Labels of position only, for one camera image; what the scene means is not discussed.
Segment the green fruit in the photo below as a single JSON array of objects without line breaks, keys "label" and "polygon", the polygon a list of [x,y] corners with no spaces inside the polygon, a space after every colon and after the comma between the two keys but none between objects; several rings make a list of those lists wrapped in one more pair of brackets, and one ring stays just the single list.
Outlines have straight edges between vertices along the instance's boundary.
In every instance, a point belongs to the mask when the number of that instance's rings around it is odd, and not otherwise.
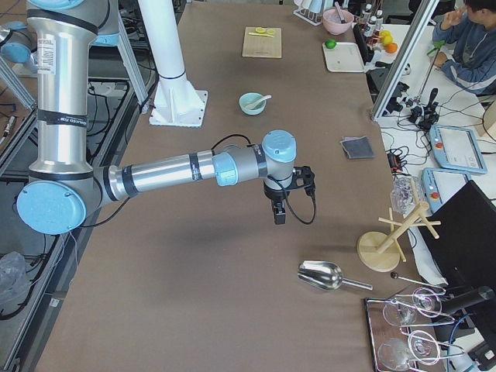
[{"label": "green fruit", "polygon": [[327,49],[334,49],[337,45],[337,42],[334,39],[329,39],[325,42],[325,47]]}]

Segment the brown tabletop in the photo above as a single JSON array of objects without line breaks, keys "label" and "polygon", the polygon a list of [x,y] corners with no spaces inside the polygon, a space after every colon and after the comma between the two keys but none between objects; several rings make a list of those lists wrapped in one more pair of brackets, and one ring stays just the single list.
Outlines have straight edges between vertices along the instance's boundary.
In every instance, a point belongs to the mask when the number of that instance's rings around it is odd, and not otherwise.
[{"label": "brown tabletop", "polygon": [[[259,143],[285,129],[298,142],[296,164],[315,172],[315,223],[288,214],[276,226],[261,180],[227,188],[210,180],[134,198],[93,232],[37,370],[373,369],[363,298],[405,285],[365,267],[355,245],[367,231],[388,231],[377,217],[388,215],[391,174],[369,120],[364,74],[326,71],[321,44],[330,35],[293,9],[188,4],[179,32],[188,79],[209,93],[203,126],[150,126],[144,116],[122,163],[207,150],[230,133]],[[282,59],[242,58],[245,26],[281,27]],[[239,110],[247,91],[273,96],[261,115]],[[376,157],[346,159],[344,136],[368,136]],[[310,218],[304,192],[290,201]],[[405,253],[398,271],[415,276]],[[319,291],[297,278],[303,260],[333,261],[374,291]]]}]

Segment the sleeve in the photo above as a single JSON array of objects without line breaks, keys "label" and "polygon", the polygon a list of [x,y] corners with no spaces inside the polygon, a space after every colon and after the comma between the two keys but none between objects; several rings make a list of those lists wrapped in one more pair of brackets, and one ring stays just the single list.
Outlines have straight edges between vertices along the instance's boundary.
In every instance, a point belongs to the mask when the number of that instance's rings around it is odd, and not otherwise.
[{"label": "sleeve", "polygon": [[441,30],[441,23],[438,22],[434,30],[432,31],[432,41],[445,40],[447,44],[455,43],[460,36],[462,36],[466,27],[469,24],[468,15],[464,14],[462,22],[459,25],[448,28],[447,30]]},{"label": "sleeve", "polygon": [[488,58],[479,68],[462,67],[454,60],[448,60],[441,67],[445,75],[460,88],[475,95],[484,93],[496,81],[496,57]]}]

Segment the round wooden base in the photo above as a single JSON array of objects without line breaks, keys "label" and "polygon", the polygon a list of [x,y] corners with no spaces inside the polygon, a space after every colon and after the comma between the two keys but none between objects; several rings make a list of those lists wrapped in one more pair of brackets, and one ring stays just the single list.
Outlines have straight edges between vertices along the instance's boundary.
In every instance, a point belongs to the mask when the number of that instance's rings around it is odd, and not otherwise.
[{"label": "round wooden base", "polygon": [[362,262],[372,270],[385,273],[393,270],[400,262],[400,253],[391,244],[383,253],[377,253],[377,247],[388,236],[382,232],[370,231],[358,239],[356,250]]}]

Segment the black cylinder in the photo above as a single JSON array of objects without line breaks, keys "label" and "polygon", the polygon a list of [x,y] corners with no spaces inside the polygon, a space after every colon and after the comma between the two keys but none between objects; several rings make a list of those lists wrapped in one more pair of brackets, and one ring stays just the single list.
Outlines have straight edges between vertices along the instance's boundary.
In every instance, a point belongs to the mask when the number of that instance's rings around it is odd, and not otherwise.
[{"label": "black cylinder", "polygon": [[452,315],[462,308],[474,306],[493,297],[494,291],[491,288],[488,286],[479,287],[443,302],[443,313]]}]

